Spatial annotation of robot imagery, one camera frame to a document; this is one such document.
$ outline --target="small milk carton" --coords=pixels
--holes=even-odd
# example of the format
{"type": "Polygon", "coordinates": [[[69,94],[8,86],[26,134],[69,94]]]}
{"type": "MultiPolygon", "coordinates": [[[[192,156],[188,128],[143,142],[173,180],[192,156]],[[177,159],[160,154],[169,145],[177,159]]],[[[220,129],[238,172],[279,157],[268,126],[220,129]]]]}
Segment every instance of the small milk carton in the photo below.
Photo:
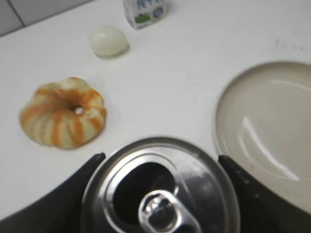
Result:
{"type": "Polygon", "coordinates": [[[166,13],[164,0],[123,0],[127,21],[140,29],[163,18],[166,13]]]}

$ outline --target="white tile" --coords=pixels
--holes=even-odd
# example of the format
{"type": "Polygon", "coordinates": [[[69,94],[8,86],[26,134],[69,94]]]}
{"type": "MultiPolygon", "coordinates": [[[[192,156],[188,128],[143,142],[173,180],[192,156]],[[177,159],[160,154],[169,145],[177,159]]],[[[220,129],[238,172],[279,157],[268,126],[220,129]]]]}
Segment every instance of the white tile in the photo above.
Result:
{"type": "Polygon", "coordinates": [[[6,0],[0,0],[0,36],[22,27],[6,0]]]}
{"type": "Polygon", "coordinates": [[[26,25],[90,0],[11,0],[26,25]]]}

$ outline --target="pull tab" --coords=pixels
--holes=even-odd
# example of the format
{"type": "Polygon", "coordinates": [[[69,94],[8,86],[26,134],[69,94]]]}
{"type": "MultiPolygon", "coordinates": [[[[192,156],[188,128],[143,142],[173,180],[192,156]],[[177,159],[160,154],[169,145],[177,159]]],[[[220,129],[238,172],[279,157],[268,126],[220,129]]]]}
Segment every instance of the pull tab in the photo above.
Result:
{"type": "Polygon", "coordinates": [[[148,193],[140,203],[138,217],[147,233],[202,233],[195,217],[165,190],[148,193]]]}

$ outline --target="white countertop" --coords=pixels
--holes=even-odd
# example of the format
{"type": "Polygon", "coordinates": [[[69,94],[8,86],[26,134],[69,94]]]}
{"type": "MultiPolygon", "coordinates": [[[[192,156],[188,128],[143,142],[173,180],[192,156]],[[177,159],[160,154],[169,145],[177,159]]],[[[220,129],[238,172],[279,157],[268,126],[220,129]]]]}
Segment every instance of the white countertop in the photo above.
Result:
{"type": "Polygon", "coordinates": [[[217,99],[239,73],[276,60],[311,62],[310,0],[171,0],[168,16],[140,31],[121,0],[97,0],[0,38],[0,218],[32,203],[93,154],[142,136],[184,138],[213,158],[217,99]],[[100,24],[128,37],[123,56],[101,60],[87,35],[100,24]],[[105,98],[104,132],[76,150],[30,141],[18,114],[47,82],[77,76],[105,98]]]}

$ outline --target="white plate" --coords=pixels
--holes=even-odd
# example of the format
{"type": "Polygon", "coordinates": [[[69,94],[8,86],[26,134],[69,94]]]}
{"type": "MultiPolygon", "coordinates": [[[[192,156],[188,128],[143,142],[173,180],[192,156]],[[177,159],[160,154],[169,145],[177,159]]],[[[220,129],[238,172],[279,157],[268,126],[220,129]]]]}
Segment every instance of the white plate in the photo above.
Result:
{"type": "Polygon", "coordinates": [[[248,70],[216,111],[219,154],[311,213],[311,66],[278,62],[248,70]]]}

